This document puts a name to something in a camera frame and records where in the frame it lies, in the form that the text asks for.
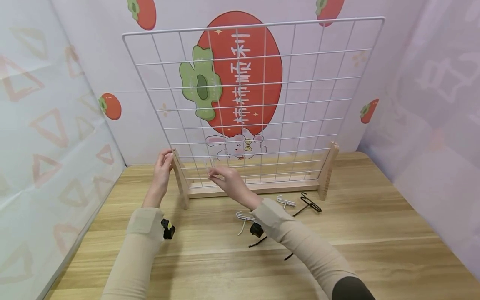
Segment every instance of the sleeve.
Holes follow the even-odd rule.
[[[374,299],[332,245],[294,219],[275,201],[264,199],[252,214],[267,236],[284,245],[307,266],[330,300],[346,299],[343,298],[343,287],[353,288],[350,292],[359,296],[348,299]]]
[[[146,299],[153,260],[163,242],[162,219],[163,212],[158,208],[143,207],[133,212],[102,300]]]

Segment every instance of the table surface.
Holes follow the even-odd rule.
[[[122,245],[130,215],[140,207],[152,166],[127,168],[46,299],[98,299]],[[277,194],[270,194],[275,199]],[[330,241],[377,299],[480,299],[480,284],[430,226],[363,153],[338,155],[323,209],[297,219]],[[258,238],[235,212],[247,209],[227,197],[193,199],[180,208],[170,178],[161,209],[176,226],[152,268],[149,299],[326,299],[301,263],[282,245]],[[300,193],[284,199],[303,207]]]

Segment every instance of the white wire frame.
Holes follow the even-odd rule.
[[[357,49],[349,49],[348,46],[350,44],[350,39],[352,37],[352,34],[353,34],[353,31],[354,31],[354,28],[355,28],[355,24],[358,23],[358,22],[364,22],[364,21],[380,21],[381,24],[379,26],[379,29],[378,29],[378,32],[376,34],[376,37],[375,37],[375,40],[372,44],[372,46],[370,48],[357,48]],[[206,134],[205,134],[205,129],[207,128],[212,128],[212,126],[202,126],[202,121],[200,120],[200,126],[195,126],[195,127],[185,127],[183,125],[183,122],[182,122],[182,119],[181,119],[181,116],[180,116],[180,112],[181,111],[188,111],[188,110],[197,110],[197,108],[178,108],[177,106],[177,103],[175,101],[175,97],[173,95],[173,91],[174,90],[182,90],[182,89],[186,89],[186,88],[192,88],[192,87],[182,87],[182,86],[178,86],[178,87],[172,87],[170,85],[170,81],[168,80],[168,74],[165,70],[165,65],[169,65],[169,64],[180,64],[180,63],[184,63],[184,62],[187,62],[187,63],[193,63],[193,62],[201,62],[201,61],[212,61],[212,62],[215,62],[215,61],[222,61],[222,60],[237,60],[237,63],[240,65],[240,61],[241,60],[251,60],[251,59],[261,59],[263,58],[264,59],[264,64],[263,64],[263,67],[264,67],[264,70],[263,70],[263,81],[261,83],[252,83],[252,84],[242,84],[239,80],[238,84],[225,84],[225,85],[221,85],[221,84],[217,84],[217,82],[215,82],[215,85],[213,86],[209,86],[209,87],[238,87],[240,89],[241,86],[258,86],[258,85],[261,85],[263,88],[263,98],[262,98],[262,104],[261,105],[248,105],[248,107],[262,107],[262,120],[264,120],[263,116],[264,116],[264,108],[265,107],[268,107],[268,106],[278,106],[278,107],[281,107],[281,106],[284,106],[284,111],[283,111],[283,116],[282,116],[282,122],[277,122],[277,123],[261,123],[261,124],[248,124],[248,126],[254,126],[254,125],[260,125],[260,126],[264,126],[264,125],[281,125],[281,129],[280,129],[280,138],[276,138],[276,139],[264,139],[263,141],[279,141],[280,142],[280,145],[278,147],[279,151],[277,152],[266,152],[266,153],[261,153],[259,154],[260,156],[260,163],[259,164],[246,164],[246,159],[243,160],[243,165],[235,165],[235,166],[231,166],[230,163],[229,163],[229,159],[227,159],[227,165],[229,167],[233,167],[233,168],[243,168],[244,170],[248,167],[259,167],[259,172],[258,174],[254,174],[254,175],[242,175],[242,177],[244,178],[245,180],[245,183],[249,184],[247,182],[247,178],[250,178],[250,177],[259,177],[260,179],[260,182],[259,183],[263,183],[262,182],[262,177],[264,176],[274,176],[274,182],[284,182],[284,181],[301,181],[298,178],[298,176],[295,176],[295,179],[293,180],[292,179],[292,174],[303,174],[304,173],[304,176],[303,176],[303,180],[306,179],[306,176],[308,174],[311,174],[311,173],[320,173],[322,171],[322,168],[323,168],[323,165],[322,165],[322,162],[325,162],[325,159],[316,159],[314,158],[314,153],[315,151],[321,151],[321,150],[329,150],[329,148],[318,148],[318,149],[315,149],[315,146],[317,145],[318,143],[318,140],[320,137],[324,137],[324,136],[332,136],[332,141],[333,142],[336,142],[338,140],[338,136],[339,134],[341,133],[342,131],[342,128],[343,128],[343,125],[344,125],[344,122],[345,122],[345,117],[347,116],[348,112],[349,112],[349,109],[350,109],[350,105],[355,97],[355,94],[357,92],[357,89],[358,89],[358,86],[360,85],[360,81],[361,81],[361,78],[363,77],[363,75],[365,74],[365,70],[366,70],[366,67],[368,66],[368,63],[370,62],[370,58],[371,58],[371,55],[372,55],[372,52],[377,44],[377,41],[378,41],[378,38],[380,36],[380,32],[383,28],[383,25],[384,25],[384,21],[385,21],[385,18],[384,17],[362,17],[362,18],[344,18],[344,19],[332,19],[332,20],[308,20],[308,21],[292,21],[292,22],[277,22],[277,23],[265,23],[265,24],[247,24],[247,25],[237,25],[237,26],[216,26],[216,27],[199,27],[199,28],[185,28],[185,29],[168,29],[168,30],[158,30],[158,31],[144,31],[144,32],[136,32],[136,33],[126,33],[126,34],[123,34],[122,35],[122,39],[123,39],[123,42],[125,44],[125,47],[129,53],[129,56],[135,66],[135,69],[139,75],[139,78],[141,80],[141,83],[142,83],[142,86],[148,96],[148,99],[150,101],[150,104],[152,106],[152,109],[156,112],[156,117],[157,117],[157,120],[165,134],[165,137],[167,139],[167,143],[170,147],[174,148],[176,145],[187,145],[189,150],[190,150],[190,153],[191,153],[191,156],[185,156],[185,155],[179,155],[177,156],[177,159],[181,160],[182,158],[188,158],[188,159],[193,159],[193,163],[195,165],[195,167],[190,167],[190,168],[185,168],[185,167],[182,167],[180,168],[180,171],[183,173],[183,177],[186,179],[186,180],[199,180],[200,182],[200,186],[196,186],[196,187],[189,187],[189,189],[193,189],[193,188],[201,188],[201,187],[204,187],[204,180],[206,179],[206,175],[205,176],[202,176],[200,175],[200,171],[199,170],[203,170],[202,173],[204,174],[204,169],[207,168],[207,165],[206,165],[206,160],[208,159],[209,162],[210,162],[210,165],[214,165],[213,163],[213,160],[215,160],[218,155],[208,155],[208,156],[201,156],[201,155],[195,155],[193,150],[192,150],[192,145],[195,145],[195,144],[204,144],[206,149],[207,149],[207,153],[208,152],[208,147],[207,147],[207,142],[201,142],[201,143],[193,143],[193,142],[190,142],[189,139],[188,139],[188,135],[187,135],[187,132],[186,130],[190,130],[190,129],[201,129],[202,130],[202,133],[204,135],[204,140],[206,141]],[[320,48],[322,46],[322,40],[323,40],[323,37],[324,37],[324,31],[325,31],[325,27],[322,27],[322,33],[321,33],[321,37],[320,37],[320,43],[319,43],[319,46],[318,46],[318,51],[317,52],[304,52],[304,53],[293,53],[293,46],[294,46],[294,41],[295,41],[295,32],[296,32],[296,27],[297,25],[304,25],[304,24],[321,24],[321,23],[344,23],[344,22],[351,22],[352,23],[352,26],[351,26],[351,29],[350,29],[350,33],[349,33],[349,36],[348,36],[348,40],[347,40],[347,45],[345,46],[345,49],[342,49],[342,50],[333,50],[333,51],[320,51]],[[286,25],[291,25],[294,27],[293,29],[293,37],[292,37],[292,45],[291,45],[291,50],[290,50],[290,53],[289,54],[278,54],[278,55],[266,55],[266,37],[267,37],[267,29],[269,27],[274,27],[274,26],[286,26]],[[239,40],[238,40],[238,37],[239,37],[239,29],[243,29],[243,28],[256,28],[256,27],[264,27],[265,30],[265,34],[264,34],[264,55],[263,56],[247,56],[247,57],[240,57],[240,49],[239,49]],[[237,57],[232,57],[232,58],[219,58],[219,59],[216,59],[215,57],[213,57],[212,59],[208,59],[208,60],[188,60],[187,59],[187,55],[186,55],[186,52],[185,52],[185,47],[184,47],[184,44],[183,44],[183,40],[182,40],[182,33],[190,33],[190,32],[207,32],[207,37],[208,37],[208,44],[209,44],[209,47],[210,49],[212,49],[212,43],[211,43],[211,39],[210,39],[210,33],[213,32],[213,31],[216,31],[216,30],[229,30],[229,29],[235,29],[235,32],[236,32],[236,45],[237,45]],[[155,38],[154,36],[155,35],[161,35],[161,34],[171,34],[171,33],[176,33],[179,35],[179,38],[180,38],[180,43],[181,43],[181,47],[182,47],[182,51],[183,51],[183,55],[184,55],[184,58],[185,60],[181,60],[181,61],[162,61],[162,58],[160,56],[160,52],[158,50],[158,47],[157,47],[157,44],[156,44],[156,41],[155,41]],[[150,35],[152,40],[153,40],[153,43],[155,45],[155,48],[156,48],[156,53],[158,55],[158,61],[159,62],[147,62],[147,63],[136,63],[135,62],[135,59],[132,55],[132,52],[131,52],[131,49],[129,48],[129,44],[127,42],[127,38],[129,36],[144,36],[144,35]],[[368,57],[367,57],[367,60],[366,60],[366,64],[364,65],[363,67],[363,70],[361,71],[361,75],[360,76],[350,76],[350,77],[339,77],[340,75],[340,70],[342,68],[342,65],[343,65],[343,62],[344,62],[344,58],[345,58],[345,54],[346,53],[349,53],[349,52],[362,52],[362,51],[367,51],[368,52]],[[337,75],[336,77],[334,78],[322,78],[322,79],[315,79],[315,71],[317,69],[317,64],[318,64],[318,59],[320,57],[320,55],[323,55],[323,54],[333,54],[333,53],[341,53],[342,54],[342,59],[341,59],[341,62],[340,62],[340,65],[338,67],[338,71],[337,71]],[[297,81],[290,81],[289,80],[289,76],[290,76],[290,69],[291,69],[291,62],[292,62],[292,57],[295,57],[295,56],[306,56],[306,55],[316,55],[316,61],[315,61],[315,67],[314,67],[314,70],[313,70],[313,74],[312,74],[312,78],[310,80],[297,80]],[[288,74],[287,74],[287,80],[286,81],[281,81],[281,82],[268,82],[266,83],[265,82],[265,60],[266,58],[272,58],[272,57],[280,57],[280,58],[286,58],[286,57],[289,57],[290,60],[289,60],[289,67],[288,67]],[[162,67],[162,70],[164,72],[164,75],[165,75],[165,78],[166,78],[166,81],[167,81],[167,85],[168,87],[153,87],[153,88],[147,88],[146,87],[146,84],[144,82],[144,78],[142,77],[142,74],[139,70],[139,67],[142,67],[142,66],[152,66],[152,65],[161,65]],[[213,72],[215,72],[215,64],[212,63],[212,68],[213,68]],[[333,97],[333,93],[334,93],[334,90],[335,90],[335,86],[337,84],[338,81],[340,80],[346,80],[346,79],[358,79],[358,83],[354,89],[354,93],[353,93],[353,97],[352,98],[342,98],[342,99],[332,99]],[[324,82],[324,81],[333,81],[333,87],[331,89],[331,93],[330,93],[330,97],[328,100],[318,100],[318,101],[309,101],[310,100],[310,93],[312,91],[312,85],[314,82]],[[271,85],[271,84],[281,84],[282,87],[285,86],[286,87],[286,96],[285,96],[285,99],[286,101],[288,101],[288,85],[289,84],[297,84],[297,83],[310,83],[310,88],[309,88],[309,94],[308,94],[308,97],[307,97],[307,101],[304,101],[304,102],[293,102],[293,103],[277,103],[277,104],[265,104],[265,86],[266,85]],[[159,112],[161,112],[162,110],[160,109],[156,109],[154,103],[153,103],[153,100],[152,100],[152,97],[150,95],[150,92],[151,91],[170,91],[171,95],[172,95],[172,98],[173,98],[173,101],[175,103],[175,108],[174,109],[169,109],[170,112],[177,112],[178,113],[178,117],[180,119],[180,124],[181,124],[181,127],[173,127],[173,128],[169,128],[169,127],[165,127],[163,124],[162,124],[162,121],[161,121],[161,118],[160,116],[158,115]],[[221,113],[221,110],[222,109],[227,109],[227,108],[242,108],[242,100],[241,100],[241,94],[239,95],[240,96],[240,106],[220,106],[220,104],[218,105],[217,108],[215,108],[215,110],[218,110],[219,112],[219,115],[220,115],[220,126],[221,129],[222,129],[222,133],[224,136],[225,135],[225,128],[226,127],[240,127],[242,130],[243,130],[243,123],[241,125],[223,125],[223,120],[222,120],[222,113]],[[330,102],[336,102],[336,101],[348,101],[348,106],[347,106],[347,109],[345,111],[345,114],[343,117],[341,118],[325,118],[326,117],[326,114],[327,114],[327,111],[328,111],[328,108],[329,108],[329,105],[330,105]],[[323,117],[322,118],[319,118],[317,120],[305,120],[305,115],[306,115],[306,112],[308,110],[308,105],[310,104],[314,104],[314,103],[322,103],[322,102],[325,102],[326,103],[326,109],[325,109],[325,112],[323,114]],[[303,120],[301,121],[291,121],[291,122],[285,122],[285,111],[286,111],[286,108],[287,106],[293,106],[293,105],[305,105],[305,111],[304,111],[304,114],[303,114]],[[338,132],[336,133],[332,133],[332,134],[320,134],[321,131],[322,131],[322,127],[323,127],[323,124],[325,123],[325,121],[329,121],[329,120],[339,120],[341,121],[340,123],[340,126],[339,126],[339,130]],[[321,122],[320,126],[319,126],[319,130],[318,130],[318,134],[317,135],[309,135],[309,136],[301,136],[301,133],[302,133],[302,130],[303,130],[303,125],[305,123],[308,123],[308,122]],[[293,123],[300,123],[301,124],[301,128],[300,128],[300,136],[299,137],[283,137],[283,126],[284,124],[293,124]],[[183,133],[185,134],[185,138],[186,138],[186,142],[185,143],[171,143],[170,142],[170,139],[169,139],[169,134],[168,132],[171,131],[171,130],[183,130]],[[315,140],[315,144],[314,144],[314,147],[312,149],[307,149],[307,150],[299,150],[299,145],[300,145],[300,139],[302,138],[316,138]],[[296,143],[296,150],[294,151],[280,151],[280,148],[281,148],[281,145],[282,145],[282,142],[287,142],[287,140],[297,140],[297,143]],[[235,141],[225,141],[225,143],[236,143]],[[308,160],[301,160],[301,161],[297,161],[297,154],[299,152],[312,152],[311,155],[310,155],[310,158]],[[263,163],[263,156],[264,155],[277,155],[277,159],[276,159],[276,162],[275,163]],[[294,154],[294,158],[293,158],[293,161],[291,162],[280,162],[280,155],[281,154]],[[221,155],[221,156],[226,156],[227,158],[229,158],[230,156],[235,156],[235,155],[231,155],[231,154],[228,154],[228,155]],[[205,163],[203,166],[199,167],[197,165],[197,159],[201,159],[201,160],[204,160]],[[295,164],[300,164],[300,163],[310,163],[311,164],[311,167],[308,169],[308,170],[303,170],[303,171],[294,171],[294,166]],[[318,166],[318,164],[320,163],[321,167],[319,169],[315,169],[314,166]],[[281,165],[287,165],[287,164],[291,164],[291,169],[289,172],[278,172],[278,167],[281,166]],[[274,166],[276,167],[275,169],[275,172],[272,173],[272,174],[263,174],[262,172],[262,168],[265,167],[265,166]],[[197,172],[197,175],[198,177],[191,177],[189,176],[186,171],[188,170],[196,170]],[[278,175],[289,175],[288,179],[285,179],[285,176],[281,176],[282,177],[282,180],[277,180],[277,177]]]

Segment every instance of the fingers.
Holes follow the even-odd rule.
[[[225,166],[217,166],[208,170],[208,176],[222,175],[223,177],[228,177],[233,172],[236,172],[233,168],[227,168]]]
[[[221,189],[225,190],[226,182],[215,176],[208,176],[208,179],[215,182]]]
[[[162,151],[160,151],[160,153],[158,153],[158,158],[156,160],[156,164],[159,165],[159,166],[163,166],[164,161],[165,161],[165,155],[167,155],[168,153],[171,153],[172,151],[175,151],[175,148],[173,148],[173,149],[163,149]]]
[[[173,153],[167,153],[165,155],[165,160],[162,164],[162,167],[167,168],[170,171],[171,170],[170,168],[172,168],[173,157],[174,157]]]

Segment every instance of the bunny illustration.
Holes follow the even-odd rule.
[[[267,147],[262,146],[264,137],[261,134],[253,135],[248,129],[243,128],[242,134],[232,137],[212,135],[207,137],[207,145],[222,146],[216,155],[218,160],[246,159],[252,158],[255,154],[267,152]]]

